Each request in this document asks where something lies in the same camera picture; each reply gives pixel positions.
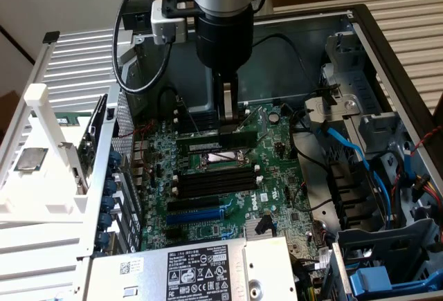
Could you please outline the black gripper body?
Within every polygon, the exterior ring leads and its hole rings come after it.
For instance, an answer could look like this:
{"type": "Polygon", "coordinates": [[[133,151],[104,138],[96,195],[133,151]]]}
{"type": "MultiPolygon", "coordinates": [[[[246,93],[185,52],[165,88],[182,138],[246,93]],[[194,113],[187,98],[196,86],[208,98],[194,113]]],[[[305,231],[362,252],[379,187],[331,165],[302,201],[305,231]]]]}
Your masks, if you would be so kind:
{"type": "Polygon", "coordinates": [[[238,93],[237,72],[252,53],[253,15],[253,7],[249,5],[233,17],[215,17],[204,13],[195,17],[197,56],[211,70],[217,112],[222,80],[236,81],[238,93]]]}

